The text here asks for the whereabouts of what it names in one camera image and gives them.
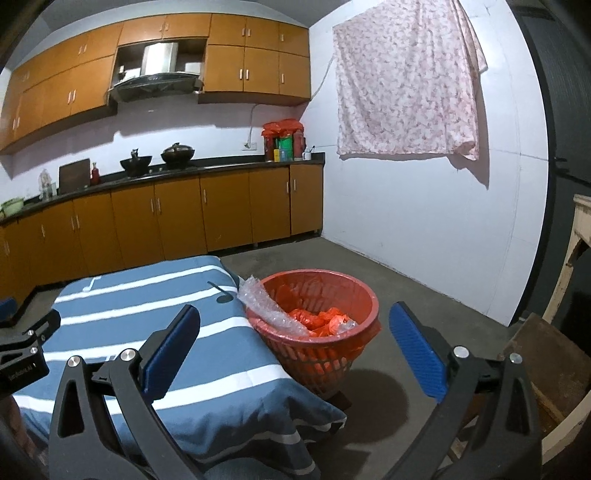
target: pink floral sheet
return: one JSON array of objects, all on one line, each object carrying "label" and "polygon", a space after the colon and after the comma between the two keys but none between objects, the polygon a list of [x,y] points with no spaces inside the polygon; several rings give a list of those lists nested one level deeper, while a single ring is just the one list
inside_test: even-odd
[{"label": "pink floral sheet", "polygon": [[487,68],[459,0],[385,0],[333,29],[340,155],[477,160]]}]

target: gray floor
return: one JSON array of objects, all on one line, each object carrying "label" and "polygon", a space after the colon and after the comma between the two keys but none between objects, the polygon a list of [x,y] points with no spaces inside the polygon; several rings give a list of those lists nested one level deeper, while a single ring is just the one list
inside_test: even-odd
[{"label": "gray floor", "polygon": [[[356,360],[342,389],[353,403],[347,411],[347,425],[334,438],[311,449],[324,480],[382,478],[435,406],[434,400],[422,393],[388,330],[388,310],[394,302],[405,301],[419,320],[436,327],[451,345],[464,345],[489,358],[496,357],[514,331],[322,238],[228,255],[222,260],[245,278],[264,278],[297,268],[336,270],[364,281],[378,296],[383,330]],[[58,293],[37,295],[19,327],[35,322]]]}]

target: kitchen cabinet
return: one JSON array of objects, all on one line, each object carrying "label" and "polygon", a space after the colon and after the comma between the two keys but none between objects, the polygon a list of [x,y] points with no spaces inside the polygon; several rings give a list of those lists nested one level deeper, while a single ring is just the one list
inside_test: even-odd
[{"label": "kitchen cabinet", "polygon": [[322,230],[322,165],[291,165],[291,234]]},{"label": "kitchen cabinet", "polygon": [[28,89],[21,95],[16,117],[12,121],[13,140],[17,140],[41,128],[46,91],[42,83]]},{"label": "kitchen cabinet", "polygon": [[292,55],[279,54],[280,85],[282,95],[310,98],[310,59]]},{"label": "kitchen cabinet", "polygon": [[170,14],[162,38],[208,37],[211,14]]},{"label": "kitchen cabinet", "polygon": [[57,258],[47,256],[44,240],[43,212],[29,215],[18,221],[18,242],[27,253],[33,288],[50,282],[51,269],[53,263],[57,261]]},{"label": "kitchen cabinet", "polygon": [[106,105],[114,56],[89,61],[72,70],[70,115]]},{"label": "kitchen cabinet", "polygon": [[308,30],[288,23],[279,23],[279,51],[309,57]]},{"label": "kitchen cabinet", "polygon": [[246,42],[246,17],[240,15],[212,14],[207,45],[234,45],[243,47]]},{"label": "kitchen cabinet", "polygon": [[121,46],[131,43],[160,40],[165,21],[166,15],[127,20],[123,23],[118,44]]},{"label": "kitchen cabinet", "polygon": [[248,172],[201,177],[207,250],[252,243]]},{"label": "kitchen cabinet", "polygon": [[154,195],[164,258],[206,254],[199,178],[157,183]]},{"label": "kitchen cabinet", "polygon": [[123,23],[114,23],[90,30],[84,44],[79,47],[78,64],[115,55],[121,29],[123,29]]},{"label": "kitchen cabinet", "polygon": [[279,50],[279,22],[247,17],[245,40],[247,47]]},{"label": "kitchen cabinet", "polygon": [[112,192],[111,201],[125,268],[164,260],[156,217],[154,185]]},{"label": "kitchen cabinet", "polygon": [[5,247],[14,280],[12,295],[19,305],[35,287],[35,280],[31,278],[29,252],[26,240],[23,238],[23,231],[24,228],[21,227],[20,222],[12,222],[4,226]]},{"label": "kitchen cabinet", "polygon": [[68,70],[40,83],[43,88],[41,125],[52,124],[70,115],[72,103],[72,71]]},{"label": "kitchen cabinet", "polygon": [[123,270],[111,194],[101,193],[75,199],[74,215],[89,275]]},{"label": "kitchen cabinet", "polygon": [[204,89],[207,92],[241,92],[244,89],[244,48],[207,47]]},{"label": "kitchen cabinet", "polygon": [[245,48],[244,91],[279,93],[279,52]]},{"label": "kitchen cabinet", "polygon": [[64,202],[43,210],[44,253],[50,259],[46,283],[88,276],[76,230],[74,202]]},{"label": "kitchen cabinet", "polygon": [[258,243],[289,237],[289,168],[252,171],[249,184],[253,241]]}]

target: striped fabric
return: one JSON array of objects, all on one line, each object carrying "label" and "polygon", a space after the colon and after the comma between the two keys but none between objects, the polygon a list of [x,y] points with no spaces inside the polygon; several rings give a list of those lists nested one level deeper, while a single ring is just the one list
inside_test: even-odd
[{"label": "striped fabric", "polygon": [[[298,479],[320,471],[306,444],[345,424],[340,410],[285,373],[245,318],[242,304],[217,303],[236,284],[217,257],[195,257],[84,279],[57,298],[61,328],[44,345],[50,373],[14,395],[27,427],[48,441],[65,362],[116,357],[165,328],[185,304],[201,314],[201,331],[169,392],[153,406],[180,447],[208,468],[254,456]],[[130,453],[137,447],[119,405],[109,411]]]}]

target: metal screw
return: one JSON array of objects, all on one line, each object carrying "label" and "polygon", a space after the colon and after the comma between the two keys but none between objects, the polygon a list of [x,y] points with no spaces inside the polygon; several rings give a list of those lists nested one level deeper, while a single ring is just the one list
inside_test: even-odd
[{"label": "metal screw", "polygon": [[80,357],[78,355],[71,356],[68,360],[68,367],[76,367],[80,363]]},{"label": "metal screw", "polygon": [[470,350],[468,350],[465,346],[459,345],[453,349],[453,354],[458,358],[468,358],[470,355]]},{"label": "metal screw", "polygon": [[523,358],[521,358],[521,355],[518,353],[512,353],[509,355],[509,360],[514,364],[520,364],[523,361]]},{"label": "metal screw", "polygon": [[121,352],[121,359],[124,362],[129,362],[135,358],[135,350],[132,348],[128,348],[127,350],[123,350]]}]

